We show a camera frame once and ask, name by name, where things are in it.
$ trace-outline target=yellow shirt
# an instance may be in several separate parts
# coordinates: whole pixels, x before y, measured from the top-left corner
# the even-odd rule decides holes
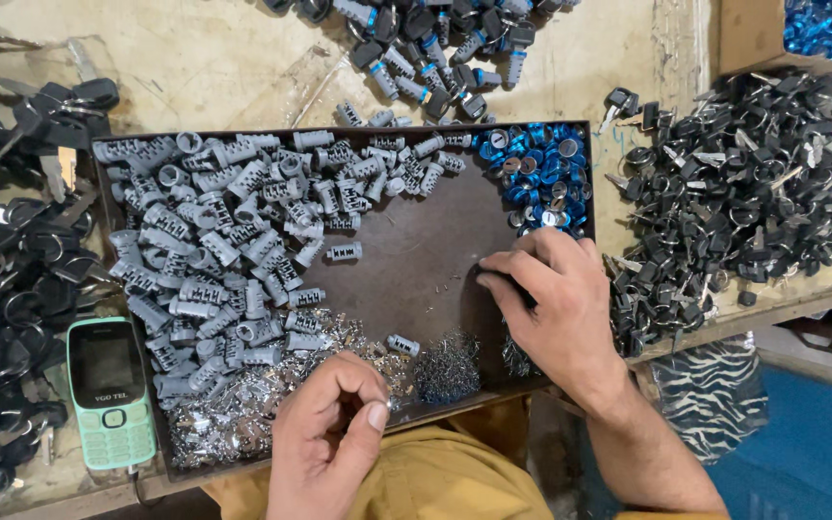
[[[223,520],[257,520],[270,468],[218,479],[203,490]],[[350,520],[552,519],[528,473],[477,439],[436,426],[385,437]],[[617,520],[725,520],[723,514],[623,513]]]

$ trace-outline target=wire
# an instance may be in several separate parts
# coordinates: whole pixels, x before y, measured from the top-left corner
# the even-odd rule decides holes
[[[137,486],[137,479],[140,478],[140,472],[137,471],[136,467],[128,466],[128,479],[133,486],[133,496],[137,497],[137,503],[142,505],[147,509],[152,509],[156,506],[159,502],[163,502],[163,499],[166,497],[159,497],[158,499],[154,500],[152,503],[145,501],[140,496],[140,488]]]

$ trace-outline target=fingernail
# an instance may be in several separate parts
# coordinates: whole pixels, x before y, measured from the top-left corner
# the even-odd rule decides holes
[[[387,424],[387,417],[390,412],[387,410],[387,405],[384,403],[373,403],[371,409],[368,410],[368,424],[377,431],[384,431],[384,426]]]

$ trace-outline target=person's left hand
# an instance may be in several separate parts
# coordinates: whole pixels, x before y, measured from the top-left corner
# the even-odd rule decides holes
[[[269,520],[345,518],[377,460],[387,398],[377,370],[343,351],[283,400],[272,425]]]

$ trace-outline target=brown tray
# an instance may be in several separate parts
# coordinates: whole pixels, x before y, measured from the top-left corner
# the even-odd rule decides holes
[[[591,162],[589,122],[553,121],[549,124],[554,123],[583,127],[584,153],[587,161]],[[233,139],[237,133],[271,133],[278,136],[282,143],[290,143],[295,131],[329,130],[337,140],[349,139],[352,147],[357,150],[367,146],[368,138],[372,135],[401,134],[407,138],[407,144],[414,144],[428,138],[434,131],[477,132],[491,129],[507,130],[510,126],[512,125],[452,125],[401,129],[358,127],[199,133],[205,139]],[[175,137],[175,134],[171,133],[146,134],[103,138],[97,141],[151,140],[163,135]],[[485,178],[482,174],[486,161],[477,153],[467,152],[454,155],[464,158],[468,169],[456,176],[445,172],[428,198],[405,194],[394,198],[386,197],[372,211],[362,215],[362,228],[358,232],[332,232],[326,235],[326,247],[339,243],[361,242],[364,249],[363,258],[328,265],[325,256],[321,254],[320,259],[311,268],[300,272],[304,279],[303,288],[319,287],[326,291],[324,307],[345,313],[348,318],[363,320],[368,338],[383,340],[389,334],[400,334],[428,345],[430,340],[439,338],[449,329],[461,326],[475,334],[481,342],[479,365],[483,388],[480,392],[447,406],[418,403],[414,396],[410,396],[411,403],[405,401],[407,404],[390,416],[387,423],[388,433],[425,424],[483,403],[524,395],[549,384],[546,377],[509,378],[501,355],[503,338],[506,335],[502,314],[486,289],[478,286],[470,276],[472,267],[483,256],[507,250],[516,239],[516,231],[507,222],[508,212],[512,208],[502,202],[500,182]],[[125,219],[111,196],[106,171],[97,161],[93,162],[102,195],[101,209],[104,211],[106,222],[106,229],[103,230],[104,243],[108,243],[106,235],[112,231],[123,230]],[[595,185],[591,166],[585,168],[585,173],[587,181]],[[586,205],[586,217],[584,232],[587,237],[595,238],[592,200]],[[104,265],[110,268],[116,258],[111,247],[105,249]],[[152,373],[147,376],[149,381],[153,380]],[[179,482],[250,465],[264,466],[269,460],[249,459],[232,465],[186,470],[173,467],[166,417],[159,409],[155,392],[151,391],[151,399],[159,446],[170,481]]]

